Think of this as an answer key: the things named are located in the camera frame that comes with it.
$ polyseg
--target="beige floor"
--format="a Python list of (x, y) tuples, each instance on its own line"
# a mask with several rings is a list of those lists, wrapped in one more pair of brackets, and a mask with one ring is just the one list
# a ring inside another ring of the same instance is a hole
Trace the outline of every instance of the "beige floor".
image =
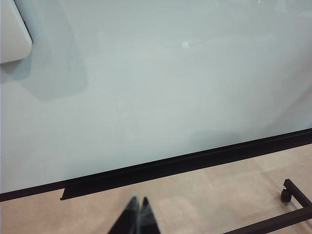
[[(3, 234), (105, 234), (128, 200), (149, 198), (162, 234), (221, 234), (300, 207), (279, 201), (290, 178), (312, 199), (312, 144), (60, 201), (62, 190), (1, 203)], [(276, 231), (312, 234), (312, 220)]]

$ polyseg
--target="whiteboard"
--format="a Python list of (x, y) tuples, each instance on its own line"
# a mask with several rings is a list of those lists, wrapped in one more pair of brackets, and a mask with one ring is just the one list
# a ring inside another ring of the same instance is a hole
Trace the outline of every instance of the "whiteboard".
[(311, 128), (302, 2), (16, 0), (1, 192)]

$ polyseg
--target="black metal frame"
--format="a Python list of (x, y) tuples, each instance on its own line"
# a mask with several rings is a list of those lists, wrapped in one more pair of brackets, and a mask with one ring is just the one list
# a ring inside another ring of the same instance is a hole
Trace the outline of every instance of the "black metal frame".
[(312, 202), (294, 185), (294, 183), (291, 182), (290, 179), (285, 180), (284, 186), (286, 189), (283, 189), (282, 191), (281, 201), (288, 203), (290, 202), (291, 197), (294, 196), (303, 208), (224, 234), (266, 234), (311, 219)]

